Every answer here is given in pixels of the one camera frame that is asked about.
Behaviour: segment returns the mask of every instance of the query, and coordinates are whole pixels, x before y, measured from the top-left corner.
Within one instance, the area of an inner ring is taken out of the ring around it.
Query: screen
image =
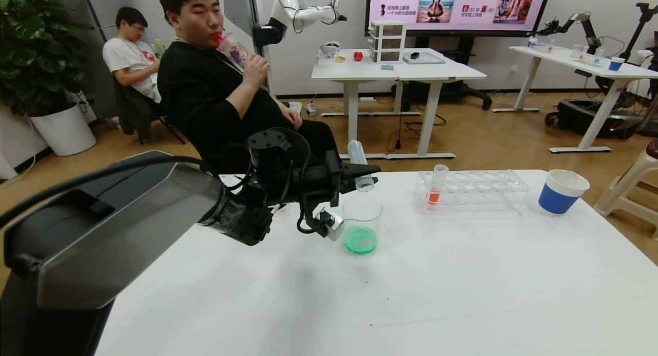
[[[546,0],[369,0],[370,21],[407,23],[409,34],[531,35]]]

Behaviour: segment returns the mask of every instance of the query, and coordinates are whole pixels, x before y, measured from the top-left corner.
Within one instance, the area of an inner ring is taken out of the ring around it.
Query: black shirt
[[[240,119],[226,98],[242,83],[242,73],[216,50],[176,41],[162,56],[158,90],[167,118],[211,164],[225,162],[228,143],[242,145],[247,137],[272,127],[293,129],[277,102],[259,89]]]

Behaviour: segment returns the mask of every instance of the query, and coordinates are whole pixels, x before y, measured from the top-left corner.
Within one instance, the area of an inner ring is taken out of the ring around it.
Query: black chair
[[[185,145],[185,141],[174,131],[174,126],[167,121],[167,114],[159,103],[142,95],[132,86],[121,86],[113,77],[115,95],[119,104],[119,122],[126,135],[133,135],[137,130],[139,143],[143,145],[144,135],[150,135],[151,122],[159,121],[178,141]]]

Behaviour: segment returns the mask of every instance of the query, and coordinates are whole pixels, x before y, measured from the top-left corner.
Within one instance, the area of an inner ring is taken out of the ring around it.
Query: man
[[[156,111],[161,97],[157,78],[160,61],[151,47],[139,41],[149,24],[137,9],[122,7],[117,12],[117,37],[105,42],[103,60],[121,86],[133,86],[150,100]]]
[[[244,69],[218,52],[217,32],[224,29],[218,0],[160,0],[177,39],[162,57],[158,86],[170,122],[220,173],[244,173],[249,166],[245,140],[258,131],[284,127],[297,131],[310,146],[308,164],[324,162],[336,150],[329,127],[301,116],[261,88],[270,64],[249,54]],[[298,154],[305,144],[294,142]],[[301,166],[299,159],[293,159]]]

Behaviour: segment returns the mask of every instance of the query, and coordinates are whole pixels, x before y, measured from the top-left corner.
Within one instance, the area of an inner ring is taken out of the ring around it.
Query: green liquid
[[[377,236],[365,226],[353,226],[345,232],[343,246],[355,255],[364,256],[377,247]]]

